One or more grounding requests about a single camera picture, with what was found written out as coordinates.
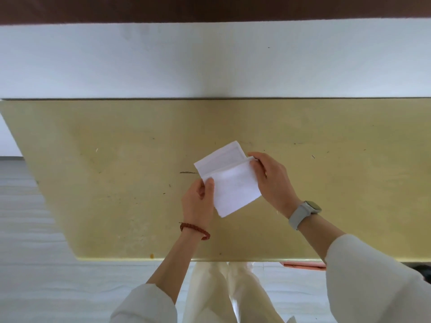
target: braided bracelet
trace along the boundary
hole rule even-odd
[[[208,240],[211,236],[207,231],[199,228],[198,226],[195,226],[194,224],[181,222],[181,225],[180,225],[181,231],[183,231],[183,228],[189,228],[189,229],[199,231],[200,233],[203,233],[205,236],[202,237],[202,240]]]

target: yellow table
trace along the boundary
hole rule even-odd
[[[231,141],[288,168],[299,197],[398,260],[431,260],[431,100],[8,101],[0,110],[82,260],[162,259],[193,163]],[[216,216],[195,260],[312,260],[262,197]]]

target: rolled-up sleeve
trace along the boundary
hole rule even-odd
[[[329,304],[338,323],[388,322],[396,312],[398,317],[410,317],[410,322],[431,318],[429,306],[406,312],[412,308],[408,304],[431,303],[431,285],[421,274],[355,236],[337,238],[328,249],[326,263]]]
[[[176,323],[172,299],[154,284],[133,289],[111,315],[111,323]]]

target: gray watch strap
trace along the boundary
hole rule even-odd
[[[304,220],[306,217],[309,217],[311,214],[316,214],[318,212],[320,211],[315,210],[305,201],[300,206],[298,206],[296,211],[294,211],[294,213],[289,219],[289,224],[292,228],[298,230],[298,226],[302,222],[302,220]]]

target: forearm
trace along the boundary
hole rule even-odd
[[[150,277],[147,283],[155,284],[174,302],[177,301],[181,285],[196,251],[202,234],[192,229],[184,229],[169,254]]]
[[[346,234],[318,214],[306,217],[299,224],[298,230],[324,262],[332,242]]]

